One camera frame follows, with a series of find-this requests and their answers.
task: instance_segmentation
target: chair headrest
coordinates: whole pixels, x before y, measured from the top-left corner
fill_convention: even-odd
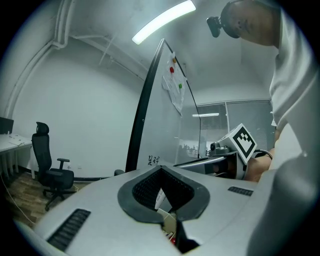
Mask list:
[[[49,126],[46,125],[44,122],[36,122],[36,133],[37,134],[48,134],[49,133]]]

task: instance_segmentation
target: paper sheet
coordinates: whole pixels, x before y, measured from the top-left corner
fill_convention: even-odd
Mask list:
[[[169,60],[166,64],[166,69],[162,76],[162,87],[167,90],[172,104],[175,106],[176,110],[182,116],[182,108],[184,105],[185,91],[187,85],[187,78],[182,73],[178,63],[174,63],[173,59],[176,57],[176,54],[173,52],[169,56]],[[170,67],[173,67],[174,73],[170,72]]]

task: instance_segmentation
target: whiteboard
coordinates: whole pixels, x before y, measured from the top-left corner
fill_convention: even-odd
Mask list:
[[[173,166],[199,157],[200,118],[194,117],[198,115],[198,110],[188,83],[181,114],[173,105],[169,92],[162,86],[171,54],[166,41],[161,40],[141,93],[126,172],[147,166]]]

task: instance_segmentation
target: white wall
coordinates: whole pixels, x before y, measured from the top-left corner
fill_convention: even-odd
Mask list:
[[[96,48],[70,39],[39,65],[13,111],[13,132],[22,136],[30,138],[37,121],[48,124],[52,167],[59,168],[57,158],[70,159],[75,177],[109,177],[125,169],[143,87],[115,63],[107,69],[107,57],[98,66],[101,56]],[[19,164],[37,170],[34,156]]]
[[[269,91],[255,73],[245,65],[232,64],[208,67],[190,78],[195,103],[269,99]]]
[[[54,37],[59,0],[44,2],[20,28],[8,47],[0,66],[0,117],[16,82],[36,53]]]

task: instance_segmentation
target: glass wall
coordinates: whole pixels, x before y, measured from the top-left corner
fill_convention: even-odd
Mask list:
[[[269,101],[227,102],[198,106],[200,115],[199,157],[210,150],[228,131],[243,124],[257,143],[257,149],[270,150],[275,144],[275,127]]]
[[[210,144],[228,133],[228,119],[224,103],[198,106],[198,112],[200,116],[199,157],[203,158],[208,154]]]
[[[271,126],[273,115],[269,101],[246,101],[226,104],[230,130],[243,124],[255,142],[258,150],[270,150],[275,146],[275,127]]]

